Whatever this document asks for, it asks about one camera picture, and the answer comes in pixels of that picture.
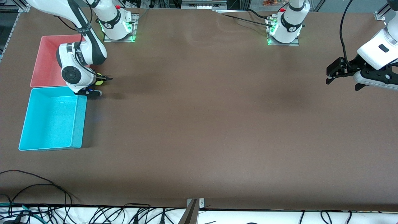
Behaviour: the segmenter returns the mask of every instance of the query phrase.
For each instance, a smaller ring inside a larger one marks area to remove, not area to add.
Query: metal bracket
[[[375,20],[377,21],[383,21],[386,20],[386,18],[384,17],[384,15],[391,10],[391,7],[389,6],[388,3],[386,3],[385,5],[383,5],[383,7],[381,7],[377,12],[374,12],[373,15],[375,16]]]
[[[178,224],[197,224],[199,207],[205,205],[205,200],[203,198],[189,198],[187,201],[187,209],[182,215]]]
[[[104,42],[116,42],[116,43],[131,43],[131,42],[135,42],[135,38],[137,35],[137,29],[138,29],[138,19],[139,19],[140,14],[138,13],[131,13],[131,22],[133,22],[132,24],[129,25],[129,28],[131,28],[133,31],[129,34],[127,34],[124,38],[120,39],[120,40],[113,40],[110,39],[107,35],[104,35],[103,41]]]
[[[191,203],[193,198],[188,198],[187,200],[187,206]],[[204,208],[205,207],[205,199],[204,198],[199,198],[199,208]]]

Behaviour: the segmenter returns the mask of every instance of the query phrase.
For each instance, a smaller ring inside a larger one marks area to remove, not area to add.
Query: cable
[[[340,34],[341,46],[342,46],[342,48],[343,48],[343,54],[344,54],[345,63],[347,64],[347,66],[348,66],[350,69],[352,69],[352,70],[354,70],[354,71],[359,71],[358,69],[354,69],[354,68],[350,65],[350,63],[349,63],[349,61],[348,61],[348,59],[347,59],[347,52],[345,51],[345,44],[344,44],[343,34],[342,34],[344,17],[345,17],[345,14],[347,13],[348,7],[351,5],[352,1],[353,1],[353,0],[350,0],[350,1],[348,2],[347,7],[346,7],[345,10],[344,10],[343,16],[341,17],[339,34]]]
[[[255,21],[251,21],[251,20],[247,20],[247,19],[239,18],[239,17],[236,17],[236,16],[230,16],[230,15],[226,15],[226,14],[223,14],[223,15],[224,15],[224,16],[228,16],[228,17],[231,17],[231,18],[235,18],[235,19],[238,19],[238,20],[248,21],[248,22],[251,22],[251,23],[254,23],[254,24],[260,24],[260,25],[263,25],[263,26],[269,26],[269,27],[271,27],[271,26],[272,26],[271,24],[259,23],[259,22],[255,22]]]
[[[80,35],[80,41],[79,41],[79,43],[77,44],[77,47],[75,47],[75,48],[79,48],[79,47],[80,47],[80,44],[82,43],[82,41],[83,41],[83,34]],[[77,58],[77,51],[75,51],[74,56],[75,56],[76,61],[79,63],[79,65],[80,65],[83,69],[85,69],[86,71],[88,71],[88,72],[91,73],[91,74],[94,74],[95,76],[98,76],[96,72],[90,71],[88,68],[86,68],[84,65],[82,65],[82,63],[80,62],[80,60]]]
[[[31,176],[40,178],[40,179],[42,179],[42,180],[45,180],[45,181],[51,183],[51,184],[35,184],[35,185],[30,185],[30,186],[24,188],[24,189],[22,189],[20,192],[18,192],[18,193],[14,196],[14,198],[11,200],[11,203],[13,203],[13,202],[15,201],[16,197],[17,197],[20,193],[22,193],[24,190],[26,190],[26,189],[28,189],[28,188],[30,188],[30,187],[33,187],[33,186],[39,186],[39,185],[52,185],[52,186],[56,187],[57,189],[59,189],[60,191],[62,191],[62,192],[64,193],[64,195],[65,195],[65,199],[64,199],[64,208],[65,208],[65,213],[66,213],[66,215],[65,215],[65,218],[64,218],[64,220],[63,220],[63,222],[65,223],[66,217],[69,216],[68,213],[69,213],[69,210],[70,210],[71,205],[72,205],[72,196],[70,195],[69,192],[67,192],[66,190],[64,190],[64,189],[63,189],[62,187],[60,187],[59,185],[56,185],[54,182],[52,182],[52,181],[49,180],[49,179],[46,179],[46,178],[41,177],[41,176],[39,176],[39,175],[36,175],[36,174],[33,174],[33,173],[29,173],[29,172],[26,172],[26,171],[22,171],[22,170],[17,170],[17,169],[6,170],[6,171],[3,171],[3,172],[0,172],[0,175],[1,175],[1,174],[4,174],[4,173],[8,173],[8,172],[19,172],[19,173],[28,174],[28,175],[31,175]],[[70,204],[69,204],[69,208],[68,208],[68,209],[66,208],[66,196],[68,196],[69,201],[70,201]]]
[[[301,224],[301,223],[302,223],[302,218],[304,218],[304,213],[305,213],[305,211],[303,210],[303,212],[302,212],[302,214],[301,214],[301,217],[300,217],[300,221],[299,221],[298,224]]]
[[[10,215],[10,212],[12,214],[12,207],[11,207],[12,202],[11,202],[10,197],[8,195],[6,195],[6,194],[0,194],[0,195],[3,195],[3,196],[5,196],[7,198],[8,202],[10,204],[9,207],[8,207],[8,215]]]
[[[323,213],[326,213],[326,215],[328,215],[328,218],[329,218],[329,221],[330,221],[330,223],[328,223],[324,218],[323,218]],[[321,218],[322,218],[322,220],[326,223],[326,224],[332,224],[332,219],[330,218],[330,215],[329,215],[329,213],[328,212],[326,212],[326,211],[321,211]]]
[[[174,222],[167,216],[166,213],[164,213],[164,215],[166,216],[166,218],[167,218],[172,224],[174,224]]]
[[[349,212],[349,216],[348,216],[347,222],[345,224],[348,224],[352,217],[352,211],[348,211],[348,212]]]
[[[248,9],[248,10],[246,10],[246,11],[252,12],[252,13],[254,13],[254,15],[256,15],[257,17],[260,17],[260,18],[262,18],[262,19],[266,19],[266,18],[267,18],[267,16],[261,16],[261,15],[259,15],[256,11],[254,11],[254,10],[252,10],[252,9]]]
[[[90,23],[91,23],[91,21],[93,21],[93,9],[91,8],[91,5],[88,3],[87,0],[85,0],[85,2],[88,4],[88,7],[90,8],[90,14],[91,14],[91,16],[90,16]]]
[[[280,8],[278,9],[278,12],[279,12],[279,10],[281,10],[281,8],[285,7],[288,3],[289,3],[289,2],[285,3],[282,7],[280,7]],[[260,14],[258,14],[256,11],[254,11],[254,10],[252,10],[252,9],[248,9],[248,10],[246,10],[246,11],[252,12],[252,13],[254,13],[254,15],[256,15],[257,17],[260,17],[260,18],[262,18],[262,19],[266,19],[266,18],[268,17],[268,16],[261,16]]]
[[[136,21],[131,21],[131,22],[129,22],[129,24],[133,24],[133,23],[138,22],[138,21],[140,20],[140,18],[142,18],[148,10],[149,10],[149,8],[147,8],[147,9],[142,13],[142,15],[138,17],[138,19],[137,19]]]
[[[59,17],[59,16],[56,16],[63,24],[65,24],[65,26],[67,26],[69,29],[72,29],[72,30],[74,30],[74,31],[76,31],[76,29],[73,29],[72,27],[70,27],[68,24],[66,24],[62,19],[61,19],[61,17]]]
[[[176,209],[180,209],[180,208],[172,208],[172,209],[169,209],[169,210],[165,211],[165,213],[166,213],[166,212],[169,212],[169,211],[172,211],[172,210],[176,210]],[[163,213],[163,212],[161,212],[161,213],[155,215],[154,217],[150,218],[148,221],[145,221],[144,224],[148,224],[148,223],[151,222],[154,218],[158,217],[158,216],[161,215],[162,213]]]

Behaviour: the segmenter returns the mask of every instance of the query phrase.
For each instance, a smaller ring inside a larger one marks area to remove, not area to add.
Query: blue bin
[[[67,86],[33,88],[19,150],[81,148],[86,105]]]

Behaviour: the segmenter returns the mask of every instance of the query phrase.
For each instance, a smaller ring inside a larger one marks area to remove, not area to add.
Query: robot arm
[[[107,52],[98,39],[90,22],[74,0],[27,0],[34,8],[55,16],[70,20],[77,31],[84,37],[84,41],[63,43],[59,46],[56,57],[61,67],[61,75],[66,85],[80,95],[100,95],[94,89],[86,91],[98,80],[108,80],[106,76],[98,75],[85,65],[100,65],[107,57]]]
[[[357,82],[356,91],[365,86],[398,91],[398,74],[392,71],[393,66],[398,66],[398,2],[387,2],[395,11],[395,17],[357,50],[355,59],[347,63],[345,58],[339,57],[329,65],[326,84],[335,78],[353,76]]]
[[[278,12],[277,25],[269,34],[281,43],[293,42],[300,35],[302,22],[310,11],[308,0],[290,0],[284,12]]]
[[[105,34],[113,40],[132,32],[131,12],[115,7],[112,0],[87,0],[97,15]]]

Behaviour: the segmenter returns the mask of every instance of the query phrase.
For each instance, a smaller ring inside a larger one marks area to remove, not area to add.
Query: brown table surface
[[[0,169],[49,178],[80,204],[398,210],[398,94],[356,92],[349,77],[325,84],[342,56],[340,18],[308,14],[300,46],[284,47],[210,10],[149,10],[135,43],[105,43],[95,68],[115,79],[87,103],[83,147],[36,152],[18,144],[40,38],[75,32],[31,9],[0,63]],[[348,14],[349,57],[382,27]],[[41,182],[5,174],[0,192]],[[16,202],[63,194],[38,187]]]

